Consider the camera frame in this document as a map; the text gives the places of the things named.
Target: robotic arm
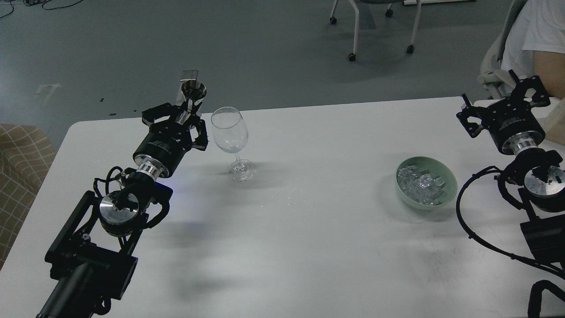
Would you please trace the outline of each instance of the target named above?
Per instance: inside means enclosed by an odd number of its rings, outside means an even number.
[[[142,112],[149,133],[133,154],[138,167],[114,167],[106,179],[95,179],[94,192],[84,193],[48,249],[45,261],[52,264],[50,277],[59,282],[36,318],[104,315],[110,311],[111,299],[122,298],[137,265],[132,253],[141,233],[161,222],[169,211],[173,190],[156,182],[157,178],[171,177],[186,152],[203,151],[208,145],[206,124],[198,112],[206,87],[190,79],[181,90],[185,101],[180,106],[166,103]],[[191,129],[198,134],[194,140]],[[109,192],[112,181],[124,187]],[[98,182],[106,184],[105,196]],[[146,213],[150,204],[161,206],[151,220]],[[89,209],[89,219],[77,229]],[[90,232],[98,220],[108,234],[119,239],[117,252],[91,242]]]
[[[486,129],[498,151],[514,155],[515,158],[504,170],[489,167],[473,175],[457,198],[457,216],[469,238],[512,259],[565,279],[565,214],[540,218],[532,207],[533,204],[551,213],[565,210],[565,172],[559,167],[563,159],[556,151],[545,151],[538,147],[545,138],[545,132],[531,112],[534,107],[548,106],[549,95],[538,76],[518,79],[514,72],[510,71],[510,74],[516,81],[515,89],[510,96],[486,108],[472,106],[467,96],[463,95],[465,105],[457,118],[469,136],[475,138]],[[525,95],[531,89],[535,93],[529,102],[525,100]],[[470,117],[477,118],[480,123],[470,122]],[[463,221],[460,200],[464,190],[474,180],[489,173],[498,173],[496,180],[502,197],[516,209],[526,211],[529,221],[521,223],[520,228],[534,259],[514,255],[491,245]],[[508,184],[519,187],[520,200],[510,195]],[[556,285],[549,281],[537,282],[532,287],[528,317],[540,316],[541,293],[545,289],[565,301],[565,293]]]

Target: gray floor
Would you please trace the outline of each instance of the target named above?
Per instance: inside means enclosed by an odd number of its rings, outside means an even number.
[[[396,3],[387,19],[384,5],[361,5],[356,62],[347,60],[353,9],[342,0],[338,23],[330,25],[332,2],[85,0],[52,11],[16,5],[0,20],[0,122],[36,125],[58,148],[75,122],[139,117],[174,102],[182,71],[194,68],[208,88],[205,112],[464,92],[471,100],[488,97],[476,76],[511,0],[423,5],[412,55],[405,51],[415,6]],[[0,15],[9,10],[0,6]],[[431,124],[456,120],[459,106]]]

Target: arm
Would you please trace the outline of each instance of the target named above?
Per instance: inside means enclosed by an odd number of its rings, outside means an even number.
[[[533,71],[549,95],[559,99],[565,97],[565,54],[534,51]]]

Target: green bowl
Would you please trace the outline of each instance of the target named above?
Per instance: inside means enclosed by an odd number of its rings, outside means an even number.
[[[431,175],[433,175],[433,176],[439,175],[444,179],[445,186],[442,188],[442,190],[445,192],[445,196],[440,201],[439,204],[427,205],[427,204],[420,203],[416,200],[413,200],[409,196],[407,196],[404,193],[404,191],[400,188],[400,185],[398,184],[398,178],[397,178],[398,171],[401,168],[403,168],[405,166],[410,166],[410,165],[417,166],[419,168],[419,170],[429,170]],[[449,170],[449,168],[446,165],[442,164],[441,162],[439,162],[439,161],[437,161],[433,158],[429,158],[429,157],[412,157],[412,158],[404,160],[398,166],[398,168],[396,168],[396,173],[395,173],[394,179],[396,181],[396,190],[398,192],[398,196],[400,196],[402,201],[404,201],[406,204],[408,204],[409,206],[411,206],[415,209],[434,210],[434,209],[443,207],[444,205],[451,202],[453,200],[453,198],[455,198],[455,195],[457,194],[457,180],[456,180],[455,176],[453,175],[453,172],[451,172],[451,170]]]

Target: glass base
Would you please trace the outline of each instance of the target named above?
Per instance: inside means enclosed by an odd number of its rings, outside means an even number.
[[[234,161],[228,168],[228,176],[231,180],[237,182],[243,182],[249,180],[255,173],[255,165],[253,162],[241,159],[241,165],[237,165],[237,161]]]

